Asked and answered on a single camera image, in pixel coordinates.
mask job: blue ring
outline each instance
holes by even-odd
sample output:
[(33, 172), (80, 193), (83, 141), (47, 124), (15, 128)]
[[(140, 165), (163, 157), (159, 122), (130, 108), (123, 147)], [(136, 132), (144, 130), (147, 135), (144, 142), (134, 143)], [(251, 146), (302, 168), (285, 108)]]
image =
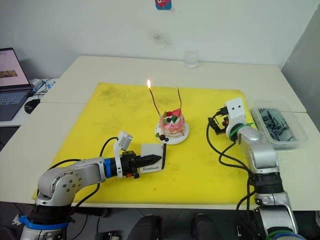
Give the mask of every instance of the blue ring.
[(105, 158), (104, 159), (104, 167), (105, 167), (105, 172), (106, 172), (106, 178), (109, 179), (111, 178), (111, 168), (110, 168), (110, 158)]
[(283, 232), (283, 233), (278, 233), (277, 235), (273, 236), (273, 239), (277, 240), (282, 237), (296, 237), (297, 239), (300, 240), (305, 240), (302, 236), (295, 234), (294, 232)]
[(29, 219), (27, 216), (21, 216), (19, 217), (19, 222), (22, 224), (25, 224), (29, 229), (34, 230), (55, 230), (55, 229), (63, 229), (68, 226), (68, 223), (60, 223), (60, 224), (54, 224), (54, 225), (40, 225), (29, 222)]

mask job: green ring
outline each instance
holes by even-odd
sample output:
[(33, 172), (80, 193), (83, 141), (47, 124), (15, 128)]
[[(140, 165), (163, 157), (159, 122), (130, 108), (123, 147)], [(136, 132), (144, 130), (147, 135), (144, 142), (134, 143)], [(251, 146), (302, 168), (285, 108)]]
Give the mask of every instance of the green ring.
[(231, 139), (233, 137), (233, 135), (235, 135), (235, 133), (238, 132), (239, 129), (246, 127), (246, 126), (251, 126), (252, 124), (254, 124), (254, 123), (250, 122), (250, 123), (247, 123), (246, 125), (238, 126), (235, 130), (230, 132), (229, 138)]
[(286, 233), (293, 233), (292, 231), (289, 230), (278, 230), (278, 231), (273, 231), (271, 233), (269, 233), (268, 236), (266, 236), (265, 240), (269, 240), (271, 239), (271, 237), (273, 237), (276, 234), (286, 234)]

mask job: yellow mat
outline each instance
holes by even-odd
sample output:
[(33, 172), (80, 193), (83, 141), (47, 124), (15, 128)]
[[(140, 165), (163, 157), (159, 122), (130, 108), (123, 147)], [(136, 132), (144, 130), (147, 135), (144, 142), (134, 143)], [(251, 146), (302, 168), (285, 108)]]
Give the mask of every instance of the yellow mat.
[[(152, 87), (152, 92), (161, 114), (179, 108), (177, 88)], [(87, 203), (235, 204), (246, 194), (247, 173), (220, 165), (219, 155), (206, 141), (208, 117), (226, 101), (242, 97), (244, 102), (243, 93), (180, 88), (180, 95), (190, 134), (184, 142), (167, 146), (164, 170), (141, 174), (138, 179), (108, 179)], [(253, 122), (249, 111), (246, 112), (247, 122)], [(104, 142), (117, 136), (120, 130), (133, 136), (128, 150), (139, 155), (141, 144), (158, 143), (154, 134), (158, 120), (146, 86), (99, 83), (52, 164), (97, 157)], [(212, 129), (210, 138), (220, 151), (232, 143), (225, 134), (216, 136)], [(113, 157), (112, 145), (113, 142), (106, 147), (104, 157)], [(247, 163), (238, 145), (227, 153)], [(85, 187), (74, 201), (80, 201), (95, 188), (95, 185)]]

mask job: laptop screen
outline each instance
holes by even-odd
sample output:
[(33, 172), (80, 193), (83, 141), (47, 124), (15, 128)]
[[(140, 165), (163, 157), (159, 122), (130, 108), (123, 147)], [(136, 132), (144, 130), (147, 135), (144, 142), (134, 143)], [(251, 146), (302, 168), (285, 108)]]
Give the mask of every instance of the laptop screen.
[(0, 50), (0, 87), (29, 85), (12, 48)]

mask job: laptop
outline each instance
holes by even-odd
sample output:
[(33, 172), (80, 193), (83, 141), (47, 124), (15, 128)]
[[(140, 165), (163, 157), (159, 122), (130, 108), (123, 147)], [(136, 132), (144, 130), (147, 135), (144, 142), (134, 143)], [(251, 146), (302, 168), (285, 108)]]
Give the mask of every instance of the laptop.
[(12, 120), (31, 92), (14, 49), (0, 49), (0, 122)]

